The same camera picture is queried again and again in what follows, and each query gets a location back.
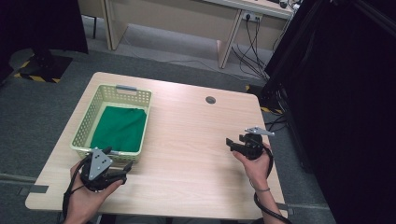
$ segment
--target black curtain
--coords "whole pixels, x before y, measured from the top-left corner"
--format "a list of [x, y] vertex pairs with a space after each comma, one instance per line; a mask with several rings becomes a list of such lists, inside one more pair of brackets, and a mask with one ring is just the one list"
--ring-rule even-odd
[[1, 0], [0, 76], [10, 56], [28, 48], [88, 53], [78, 1]]
[[[311, 8], [314, 2], [320, 1]], [[305, 30], [301, 51], [289, 55], [292, 64], [279, 63], [290, 47], [283, 42], [266, 71], [287, 94], [292, 128], [337, 223], [392, 223], [396, 7], [326, 2], [315, 29]]]

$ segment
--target human hand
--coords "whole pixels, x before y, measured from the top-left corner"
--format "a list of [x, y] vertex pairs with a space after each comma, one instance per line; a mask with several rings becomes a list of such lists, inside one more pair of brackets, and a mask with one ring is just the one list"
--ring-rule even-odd
[[[78, 165], [79, 162], [70, 169], [71, 178], [77, 170]], [[70, 196], [67, 217], [64, 224], [82, 224], [88, 222], [96, 214], [105, 199], [121, 184], [122, 180], [116, 181], [100, 192], [93, 192], [85, 187], [76, 190]], [[72, 189], [77, 189], [81, 186], [83, 186], [83, 183], [78, 173]]]
[[250, 179], [255, 189], [268, 189], [267, 173], [270, 158], [265, 150], [262, 155], [254, 161], [248, 160], [244, 155], [237, 151], [233, 151], [233, 155], [244, 165], [247, 177]]

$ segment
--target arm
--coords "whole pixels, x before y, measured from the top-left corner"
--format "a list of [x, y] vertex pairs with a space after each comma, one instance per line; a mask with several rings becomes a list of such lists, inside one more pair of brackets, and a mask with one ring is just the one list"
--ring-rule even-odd
[[[263, 152], [262, 155], [255, 161], [248, 160], [244, 155], [237, 151], [233, 151], [233, 155], [244, 165], [247, 177], [250, 179], [253, 188], [256, 190], [260, 203], [269, 210], [280, 214], [271, 191], [266, 190], [269, 189], [267, 183], [267, 172], [270, 159], [268, 155]], [[266, 224], [283, 224], [281, 220], [271, 217], [264, 212], [262, 212], [262, 217], [264, 219], [264, 223]]]
[[[70, 169], [70, 176], [73, 176], [73, 173], [77, 168], [78, 163]], [[70, 196], [67, 217], [64, 224], [85, 224], [88, 222], [96, 214], [105, 199], [121, 184], [122, 180], [119, 180], [101, 192], [93, 192], [85, 187], [76, 190]], [[83, 184], [78, 174], [76, 176], [73, 189], [77, 189], [81, 186], [83, 186]]]

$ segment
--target green cloth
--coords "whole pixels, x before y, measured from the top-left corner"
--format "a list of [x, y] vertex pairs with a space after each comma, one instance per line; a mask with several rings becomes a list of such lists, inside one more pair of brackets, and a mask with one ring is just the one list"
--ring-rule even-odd
[[137, 152], [146, 122], [143, 109], [107, 106], [93, 134], [91, 147]]

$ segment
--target plastic basket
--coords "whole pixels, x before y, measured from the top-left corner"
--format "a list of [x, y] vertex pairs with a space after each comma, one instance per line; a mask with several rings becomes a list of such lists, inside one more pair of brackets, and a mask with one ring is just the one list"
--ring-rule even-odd
[[139, 108], [146, 112], [145, 127], [143, 130], [142, 141], [137, 152], [111, 151], [108, 154], [115, 163], [125, 164], [129, 161], [138, 161], [145, 138], [147, 122], [149, 119], [149, 108], [152, 92], [139, 90], [135, 87], [121, 85], [100, 85], [91, 99], [89, 107], [78, 127], [72, 140], [71, 148], [74, 149], [81, 158], [85, 158], [91, 151], [91, 141], [99, 120], [108, 105]]

